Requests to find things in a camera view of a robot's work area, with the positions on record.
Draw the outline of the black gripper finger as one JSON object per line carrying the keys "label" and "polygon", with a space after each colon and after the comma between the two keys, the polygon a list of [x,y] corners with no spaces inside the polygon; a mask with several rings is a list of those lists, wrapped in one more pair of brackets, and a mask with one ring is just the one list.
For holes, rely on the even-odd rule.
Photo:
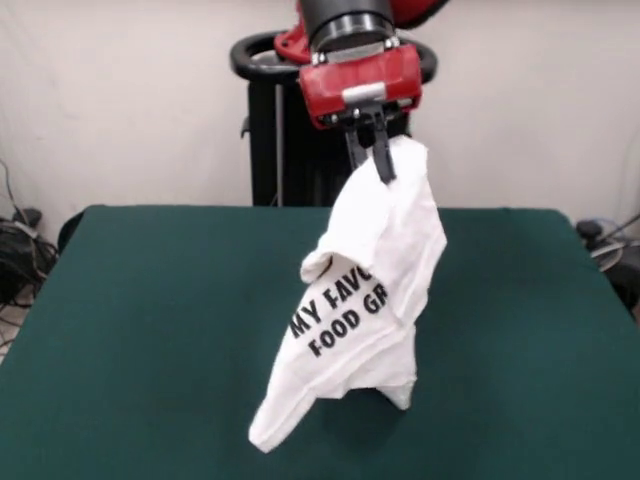
{"label": "black gripper finger", "polygon": [[372,145],[373,160],[380,180],[384,184],[390,184],[395,180],[396,174],[389,149],[386,116],[383,110],[371,111],[371,124],[374,135],[374,143]]}
{"label": "black gripper finger", "polygon": [[348,125],[344,133],[350,165],[356,170],[366,161],[367,150],[373,144],[372,128],[369,124]]}

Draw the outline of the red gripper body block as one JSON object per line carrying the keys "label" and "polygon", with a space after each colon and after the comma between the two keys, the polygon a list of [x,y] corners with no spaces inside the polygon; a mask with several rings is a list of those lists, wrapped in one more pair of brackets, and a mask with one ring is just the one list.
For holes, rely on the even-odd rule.
{"label": "red gripper body block", "polygon": [[307,65],[299,85],[312,124],[328,129],[368,104],[417,107],[422,97],[418,51],[401,45],[356,60]]}

